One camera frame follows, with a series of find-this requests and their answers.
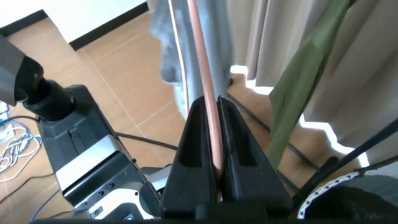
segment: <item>sunlight on floor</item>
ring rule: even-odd
[[[248,68],[246,66],[233,65],[231,67],[231,73],[243,74],[243,75],[247,76]],[[274,88],[274,87],[267,87],[267,86],[256,86],[256,80],[246,80],[246,87],[250,88],[253,91],[255,91],[256,93],[262,94],[262,95],[268,95]],[[304,115],[301,115],[298,123],[303,128],[312,128],[312,129],[323,130],[326,133],[326,135],[328,136],[331,148],[336,150],[337,152],[340,152],[343,154],[348,154],[352,150],[354,150],[354,148],[352,148],[352,147],[346,147],[346,146],[343,146],[338,143],[337,136],[333,132],[329,123],[305,121]],[[358,160],[359,160],[361,167],[369,166],[369,161],[368,161],[368,157],[367,157],[366,153],[362,153],[360,156],[358,156]]]

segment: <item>blue cable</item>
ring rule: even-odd
[[[46,205],[46,204],[47,204],[59,191],[60,191],[60,189],[58,189],[53,195],[51,195],[51,196],[49,197],[49,199],[47,199],[47,200],[42,204],[42,206],[40,206],[40,208],[33,214],[32,218],[30,219],[31,222],[35,220],[37,214],[39,214],[39,212],[41,211],[41,209],[43,209],[43,208],[45,207],[45,205]]]

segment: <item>black fabric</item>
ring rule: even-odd
[[[398,208],[380,196],[354,187],[339,186],[316,198],[305,218],[398,218]]]

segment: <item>white wall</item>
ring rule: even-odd
[[[43,9],[69,43],[145,1],[44,0]]]
[[[0,27],[18,21],[42,8],[42,0],[0,0]]]

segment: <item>cable bundle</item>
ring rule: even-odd
[[[9,121],[3,122],[1,126],[4,126],[8,122]],[[18,158],[25,156],[30,157],[28,158],[28,160],[26,160],[25,164],[19,169],[19,171],[15,175],[7,179],[0,180],[0,183],[16,178],[26,167],[26,165],[33,159],[33,157],[38,153],[42,145],[42,140],[40,136],[32,135],[29,129],[20,122],[12,122],[19,125],[18,127],[13,128],[12,131],[23,130],[24,132],[17,138],[9,141],[5,149],[0,154],[0,173],[7,171],[8,168],[14,166],[17,163]],[[37,147],[30,152],[25,152],[25,150],[29,147],[31,140],[34,140],[36,142]]]

